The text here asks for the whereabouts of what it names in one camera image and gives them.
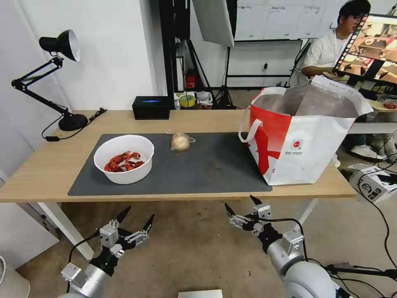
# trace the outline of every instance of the floor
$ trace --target floor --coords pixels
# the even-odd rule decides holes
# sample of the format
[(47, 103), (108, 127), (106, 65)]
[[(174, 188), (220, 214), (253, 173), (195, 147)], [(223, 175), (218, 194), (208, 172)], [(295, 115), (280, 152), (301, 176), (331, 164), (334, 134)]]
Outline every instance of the floor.
[[(247, 96), (238, 91), (233, 100), (245, 108), (256, 94), (252, 91)], [(343, 152), (339, 158), (342, 167), (362, 162)], [(253, 211), (250, 199), (227, 202), (240, 214)], [(293, 199), (267, 203), (272, 206), (274, 218), (294, 216), (299, 207), (299, 201)], [(63, 204), (63, 209), (86, 237), (126, 206), (117, 202), (68, 203)], [(391, 227), (390, 253), (397, 260), (397, 200), (384, 201), (379, 207)], [(135, 232), (153, 213), (156, 217), (150, 238), (126, 252), (108, 282), (104, 297), (175, 298), (178, 291), (218, 288), (226, 298), (285, 296), (283, 284), (259, 241), (228, 223), (221, 201), (132, 203), (122, 227)], [(281, 231), (287, 229), (285, 224), (276, 227)], [(356, 199), (322, 199), (305, 222), (304, 230), (309, 257), (323, 264), (350, 262), (392, 268), (383, 248), (385, 225), (369, 203)], [(91, 240), (90, 245), (99, 252), (97, 240)], [(60, 235), (57, 245), (18, 269), (31, 282), (30, 298), (57, 297), (65, 293), (66, 283), (60, 272), (71, 247)], [(87, 264), (79, 253), (75, 253), (73, 262), (79, 266)], [(341, 276), (370, 282), (387, 297), (397, 291), (397, 283), (388, 278)], [(366, 285), (356, 282), (347, 282), (347, 285), (361, 298), (379, 296)]]

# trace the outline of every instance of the bag handle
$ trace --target bag handle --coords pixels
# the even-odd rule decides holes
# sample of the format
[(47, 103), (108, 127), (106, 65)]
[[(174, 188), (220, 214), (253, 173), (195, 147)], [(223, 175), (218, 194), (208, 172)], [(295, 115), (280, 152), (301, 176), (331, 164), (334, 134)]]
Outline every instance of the bag handle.
[(256, 134), (256, 131), (258, 130), (258, 127), (259, 127), (259, 126), (263, 126), (263, 122), (262, 122), (262, 121), (260, 121), (259, 119), (255, 119), (255, 121), (252, 123), (252, 126), (251, 126), (251, 128), (250, 128), (250, 130), (249, 130), (249, 132), (248, 132), (247, 138), (246, 138), (246, 139), (243, 139), (243, 137), (241, 136), (241, 132), (242, 132), (242, 130), (243, 130), (245, 117), (246, 117), (247, 112), (248, 112), (249, 110), (250, 110), (250, 107), (248, 107), (248, 108), (245, 110), (244, 115), (243, 115), (243, 119), (241, 120), (241, 123), (240, 123), (239, 138), (240, 138), (240, 141), (241, 141), (242, 143), (248, 143), (249, 141), (251, 141), (251, 140), (254, 138), (254, 136), (255, 136), (255, 134)]

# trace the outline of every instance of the robotic arm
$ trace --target robotic arm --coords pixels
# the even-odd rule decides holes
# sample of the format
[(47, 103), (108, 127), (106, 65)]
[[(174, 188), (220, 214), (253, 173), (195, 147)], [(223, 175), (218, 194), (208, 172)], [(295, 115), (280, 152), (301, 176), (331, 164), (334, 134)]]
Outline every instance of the robotic arm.
[(112, 277), (115, 267), (126, 250), (134, 249), (149, 238), (154, 214), (146, 222), (142, 230), (131, 233), (119, 227), (127, 216), (131, 207), (123, 210), (116, 219), (112, 219), (103, 226), (98, 236), (102, 245), (101, 254), (93, 258), (83, 271), (76, 265), (69, 263), (61, 274), (70, 284), (71, 291), (59, 298), (101, 298), (106, 281)]
[(262, 242), (263, 251), (283, 280), (292, 298), (335, 298), (337, 289), (331, 277), (321, 266), (309, 263), (303, 253), (303, 235), (292, 230), (281, 235), (269, 222), (271, 207), (251, 196), (255, 212), (246, 216), (236, 215), (225, 203), (229, 222), (252, 232)]

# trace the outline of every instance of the lamp shade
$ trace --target lamp shade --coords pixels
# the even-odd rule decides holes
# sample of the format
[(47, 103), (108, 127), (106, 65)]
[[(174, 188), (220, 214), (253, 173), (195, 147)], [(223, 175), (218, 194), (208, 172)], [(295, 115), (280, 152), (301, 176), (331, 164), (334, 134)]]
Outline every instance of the lamp shade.
[(58, 37), (41, 37), (40, 47), (47, 52), (62, 53), (71, 60), (80, 61), (80, 47), (73, 30), (63, 31)]

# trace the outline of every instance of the table leg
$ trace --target table leg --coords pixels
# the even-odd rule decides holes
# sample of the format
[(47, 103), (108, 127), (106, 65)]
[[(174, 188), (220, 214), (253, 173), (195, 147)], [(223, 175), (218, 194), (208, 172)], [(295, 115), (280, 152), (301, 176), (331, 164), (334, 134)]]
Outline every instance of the table leg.
[[(308, 218), (309, 214), (313, 211), (316, 206), (318, 199), (307, 199), (305, 200), (301, 206), (299, 206), (299, 211), (295, 215), (296, 220), (298, 220), (302, 225), (305, 220)], [(292, 230), (299, 229), (299, 225), (294, 223), (292, 225)]]
[[(73, 245), (84, 239), (57, 203), (38, 203), (38, 205), (43, 209), (45, 214), (52, 219)], [(79, 245), (77, 249), (87, 260), (90, 260), (94, 254), (94, 251), (88, 243)]]

